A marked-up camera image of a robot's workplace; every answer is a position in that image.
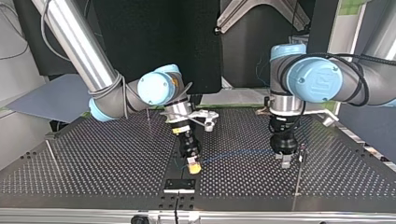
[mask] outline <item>black cable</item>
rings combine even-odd
[[[177,206],[178,206],[178,199],[176,200],[175,211],[174,211],[176,224],[178,224]]]
[[[380,59],[380,58],[376,58],[376,57],[368,56],[368,55],[357,55],[357,54],[347,54],[347,53],[340,53],[340,54],[336,54],[336,55],[339,57],[357,58],[357,59],[361,59],[361,60],[365,60],[365,61],[369,61],[369,62],[382,63],[382,64],[396,66],[396,61]]]
[[[293,37],[294,33],[294,20],[296,18],[296,13],[297,13],[297,7],[298,7],[298,1],[296,0],[296,4],[294,5],[294,10],[293,10],[293,17],[291,18],[291,32],[290,32],[290,38]]]
[[[84,18],[88,19],[88,14],[90,13],[92,0],[87,0],[87,3],[84,7]]]
[[[0,58],[0,60],[16,58],[16,57],[21,56],[22,54],[24,54],[28,49],[29,49],[29,44],[26,43],[26,47],[21,53],[18,53],[18,54],[15,54],[15,55],[11,55],[11,56],[8,56],[8,57],[4,57],[4,58]]]
[[[289,90],[285,87],[284,85],[284,79],[285,79],[285,75],[286,73],[289,71],[289,69],[297,62],[299,62],[301,59],[305,59],[305,58],[310,58],[310,57],[323,57],[323,58],[334,58],[338,61],[340,61],[341,63],[344,63],[346,66],[348,66],[350,69],[352,69],[353,72],[355,72],[355,74],[359,77],[359,82],[361,82],[361,84],[363,85],[364,88],[364,100],[360,103],[357,104],[355,106],[363,106],[363,105],[367,105],[367,103],[370,100],[370,92],[369,92],[369,86],[367,84],[366,79],[364,78],[364,75],[361,73],[361,71],[359,71],[358,68],[356,68],[353,63],[350,63],[349,61],[345,60],[344,58],[335,55],[335,54],[330,54],[327,52],[320,52],[320,53],[310,53],[310,54],[303,54],[300,55],[296,58],[294,58],[293,60],[291,60],[282,70],[281,74],[280,74],[280,86],[282,87],[283,91],[285,92],[289,92]]]
[[[361,67],[361,65],[359,63],[353,63],[353,64],[355,64],[355,66],[358,67],[361,74],[364,75],[364,71],[363,71],[363,68]],[[355,98],[359,94],[359,92],[361,92],[361,82],[358,83],[358,85],[356,86],[356,89],[352,92],[352,94],[348,98],[346,98],[345,102],[351,101],[353,98]]]

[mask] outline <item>wire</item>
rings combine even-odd
[[[10,12],[12,12],[12,14],[14,14],[15,18],[18,19],[18,13],[17,11],[15,11],[14,8],[12,8],[11,6],[0,2],[0,7],[4,7],[6,9],[8,9]],[[4,15],[4,17],[6,18],[6,20],[9,22],[9,24],[11,24],[12,28],[15,30],[15,32],[22,38],[25,39],[23,31],[19,31],[17,29],[17,27],[15,27],[14,23],[12,23],[12,21],[9,19],[9,17],[7,16],[7,14],[3,11],[3,9],[1,10],[2,14]]]
[[[46,4],[44,5],[44,9],[43,12],[41,13],[41,21],[40,21],[40,26],[41,26],[41,36],[43,37],[44,43],[46,43],[47,47],[50,49],[50,51],[52,51],[52,53],[54,53],[56,56],[62,58],[65,61],[70,62],[70,59],[64,57],[62,54],[58,53],[49,43],[47,36],[46,36],[46,30],[45,30],[45,22],[44,19],[46,18],[46,14],[48,12],[49,9],[49,5],[50,5],[50,1],[51,0],[47,0]]]
[[[5,8],[7,8],[8,10],[10,10],[10,11],[12,12],[12,14],[15,15],[16,19],[18,19],[18,14],[17,14],[17,12],[14,10],[14,8],[12,8],[11,6],[9,6],[9,5],[5,4],[5,3],[2,3],[2,2],[0,2],[0,7],[5,7]],[[4,17],[6,18],[6,20],[11,24],[11,26],[12,26],[13,29],[14,29],[14,31],[15,31],[23,40],[26,41],[26,39],[24,38],[23,32],[18,31],[17,27],[14,26],[14,23],[11,22],[11,20],[9,19],[9,17],[6,15],[6,13],[5,13],[3,10],[1,10],[1,12],[2,12],[2,14],[4,15]],[[19,57],[19,56],[21,56],[22,54],[24,54],[28,49],[29,49],[29,44],[28,44],[27,41],[26,41],[26,46],[25,46],[25,48],[23,49],[22,52],[17,53],[17,54],[15,54],[15,55],[7,56],[7,57],[4,57],[4,58],[0,58],[0,61],[1,61],[1,60],[6,60],[6,59],[12,59],[12,58]]]
[[[224,153],[220,153],[218,156],[215,157],[211,157],[211,158],[207,158],[206,160],[203,160],[201,162],[201,164],[207,164],[210,163],[212,161],[217,161],[223,158],[227,158],[227,157],[231,157],[231,156],[235,156],[235,155],[243,155],[243,154],[270,154],[273,153],[272,149],[239,149],[236,151],[230,151],[230,152],[224,152]],[[188,166],[188,164],[182,166],[180,169],[183,170],[184,168],[186,168]]]
[[[91,2],[92,2],[92,0],[87,0],[87,3],[85,4],[85,7],[84,7],[84,18],[85,19],[88,18],[88,14],[89,14],[90,9],[91,9]]]
[[[293,37],[294,33],[294,20],[296,18],[296,13],[297,13],[297,7],[298,7],[298,1],[296,0],[296,4],[294,5],[294,10],[293,10],[293,17],[291,18],[291,32],[290,32],[290,38]]]
[[[365,61],[369,61],[369,62],[373,62],[373,63],[382,63],[382,64],[391,65],[391,66],[396,66],[396,61],[380,59],[380,58],[376,58],[376,57],[368,56],[368,55],[356,55],[356,54],[347,54],[347,53],[340,53],[340,54],[336,54],[336,55],[339,57],[357,58],[357,59],[361,59],[361,60],[365,60]]]
[[[133,94],[134,97],[136,97],[137,99],[140,99],[140,97],[139,97],[138,94],[136,94],[136,92],[134,92],[131,89],[131,87],[128,84],[126,84],[125,77],[123,75],[121,75],[119,73],[119,71],[117,71],[117,70],[115,70],[115,71],[117,73],[117,77],[116,77],[116,80],[114,80],[113,84],[111,84],[111,86],[109,86],[109,87],[107,87],[105,89],[99,90],[99,91],[95,91],[95,92],[88,91],[88,93],[92,96],[93,99],[98,100],[98,99],[101,99],[101,98],[107,96],[114,89],[116,89],[119,86],[119,84],[121,83],[122,95],[123,95],[123,97],[122,97],[123,99],[122,100],[123,100],[124,116],[125,116],[125,118],[128,119],[128,105],[127,105],[127,102],[126,102],[128,100],[127,99],[127,91],[129,91],[131,94]]]
[[[16,57],[21,56],[22,54],[24,54],[28,49],[29,49],[29,44],[26,42],[25,49],[21,53],[18,53],[18,54],[12,55],[12,56],[7,56],[7,57],[4,57],[4,58],[0,58],[0,60],[16,58]]]
[[[262,79],[262,70],[263,70],[266,66],[268,66],[269,62],[267,62],[264,66],[262,66],[262,68],[260,69],[260,73],[257,73],[258,70],[259,70],[260,64],[262,63],[262,56],[264,55],[265,51],[266,51],[266,50],[264,50],[264,51],[262,52],[262,55],[260,56],[259,62],[256,63],[256,78],[257,78],[258,80],[260,80],[260,81],[264,84],[264,87],[269,87],[270,85],[268,85],[267,82],[265,82],[265,80]]]

